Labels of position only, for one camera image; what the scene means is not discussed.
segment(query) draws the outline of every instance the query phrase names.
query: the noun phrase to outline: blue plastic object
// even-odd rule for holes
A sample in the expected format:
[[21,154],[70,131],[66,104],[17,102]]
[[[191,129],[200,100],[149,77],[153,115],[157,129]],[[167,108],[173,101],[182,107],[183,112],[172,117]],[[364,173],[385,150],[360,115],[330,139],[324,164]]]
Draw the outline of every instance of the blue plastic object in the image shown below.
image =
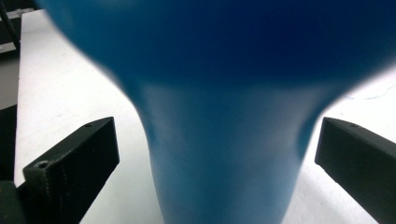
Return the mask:
[[392,0],[39,2],[134,102],[167,224],[281,222],[318,113],[396,56]]

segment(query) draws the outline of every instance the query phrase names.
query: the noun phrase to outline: blue curved surface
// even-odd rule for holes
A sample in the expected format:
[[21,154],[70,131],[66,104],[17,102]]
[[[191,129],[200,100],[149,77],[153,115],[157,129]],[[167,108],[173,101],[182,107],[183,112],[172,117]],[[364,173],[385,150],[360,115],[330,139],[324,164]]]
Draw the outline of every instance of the blue curved surface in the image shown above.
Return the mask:
[[279,223],[318,113],[394,63],[394,1],[40,0],[142,119],[165,223]]

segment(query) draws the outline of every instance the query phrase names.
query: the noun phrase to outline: white table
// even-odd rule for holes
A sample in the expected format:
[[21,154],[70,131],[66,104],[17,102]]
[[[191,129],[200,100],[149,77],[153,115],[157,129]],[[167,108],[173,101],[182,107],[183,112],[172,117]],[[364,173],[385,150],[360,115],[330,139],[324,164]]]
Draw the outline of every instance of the white table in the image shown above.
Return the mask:
[[[163,223],[146,137],[133,105],[104,72],[54,28],[44,11],[22,17],[18,104],[17,185],[24,181],[21,169],[30,161],[82,124],[112,116],[120,164],[82,223]],[[384,71],[345,94],[324,115],[356,122],[396,142],[396,71]],[[320,121],[283,223],[375,223],[314,164]]]

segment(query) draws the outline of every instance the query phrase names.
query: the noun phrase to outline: white surface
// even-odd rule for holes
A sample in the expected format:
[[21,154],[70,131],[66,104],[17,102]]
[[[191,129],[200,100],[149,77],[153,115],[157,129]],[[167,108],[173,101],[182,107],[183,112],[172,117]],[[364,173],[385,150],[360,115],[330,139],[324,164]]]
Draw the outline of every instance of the white surface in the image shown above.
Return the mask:
[[[396,73],[389,70],[367,85],[323,115],[356,122],[396,142]],[[58,33],[43,11],[24,14],[16,183],[23,182],[21,168],[29,161],[82,124],[108,116],[115,117],[121,162],[82,223],[162,223],[146,138],[133,106]],[[283,223],[375,223],[314,164],[319,128],[320,122]]]

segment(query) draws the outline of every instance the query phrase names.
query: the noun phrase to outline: screw hole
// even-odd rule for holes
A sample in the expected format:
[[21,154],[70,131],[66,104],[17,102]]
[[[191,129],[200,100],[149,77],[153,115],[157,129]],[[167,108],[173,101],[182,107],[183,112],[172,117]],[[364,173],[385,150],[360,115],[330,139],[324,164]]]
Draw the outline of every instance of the screw hole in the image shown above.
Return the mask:
[[34,165],[35,168],[39,169],[44,169],[46,168],[50,163],[48,161],[40,161]]

